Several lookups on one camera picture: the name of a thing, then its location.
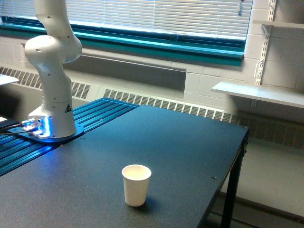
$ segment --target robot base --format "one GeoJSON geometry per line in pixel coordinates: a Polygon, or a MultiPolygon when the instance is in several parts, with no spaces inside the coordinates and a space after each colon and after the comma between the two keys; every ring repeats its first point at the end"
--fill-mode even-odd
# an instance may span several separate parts
{"type": "MultiPolygon", "coordinates": [[[[23,129],[21,127],[16,127],[16,128],[12,128],[9,130],[9,132],[14,133],[14,132],[22,132],[23,129]]],[[[27,138],[30,139],[32,141],[38,142],[38,143],[45,143],[45,144],[65,144],[81,135],[84,134],[84,127],[76,124],[76,133],[68,136],[68,137],[64,137],[64,138],[48,138],[48,139],[40,139],[38,137],[33,136],[30,133],[19,133],[17,135],[23,137],[23,138],[27,138]]]]}

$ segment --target paper cup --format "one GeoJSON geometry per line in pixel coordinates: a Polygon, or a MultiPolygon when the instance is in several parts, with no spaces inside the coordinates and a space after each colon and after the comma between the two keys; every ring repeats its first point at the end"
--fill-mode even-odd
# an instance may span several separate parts
{"type": "Polygon", "coordinates": [[[151,170],[143,165],[128,165],[123,168],[124,200],[132,207],[145,203],[151,170]]]}

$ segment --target window blinds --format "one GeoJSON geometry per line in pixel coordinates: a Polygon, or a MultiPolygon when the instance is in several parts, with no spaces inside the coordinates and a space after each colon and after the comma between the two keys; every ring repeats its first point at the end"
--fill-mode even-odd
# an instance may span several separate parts
{"type": "MultiPolygon", "coordinates": [[[[71,24],[246,39],[252,0],[67,0],[71,24]]],[[[35,19],[34,0],[0,0],[0,15],[35,19]]]]}

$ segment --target blue metal rail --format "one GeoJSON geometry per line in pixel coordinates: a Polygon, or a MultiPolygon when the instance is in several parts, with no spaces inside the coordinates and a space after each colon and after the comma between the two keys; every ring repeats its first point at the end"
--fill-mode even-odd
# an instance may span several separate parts
{"type": "MultiPolygon", "coordinates": [[[[83,125],[85,133],[133,109],[135,104],[102,98],[73,110],[76,124],[83,125]]],[[[0,136],[0,176],[57,148],[12,135],[0,136]]]]}

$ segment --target window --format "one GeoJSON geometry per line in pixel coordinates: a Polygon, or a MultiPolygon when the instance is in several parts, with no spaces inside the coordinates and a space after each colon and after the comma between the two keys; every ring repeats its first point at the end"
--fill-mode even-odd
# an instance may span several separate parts
{"type": "MultiPolygon", "coordinates": [[[[67,0],[81,39],[242,59],[252,0],[67,0]]],[[[2,28],[41,28],[34,0],[1,0],[2,28]]]]}

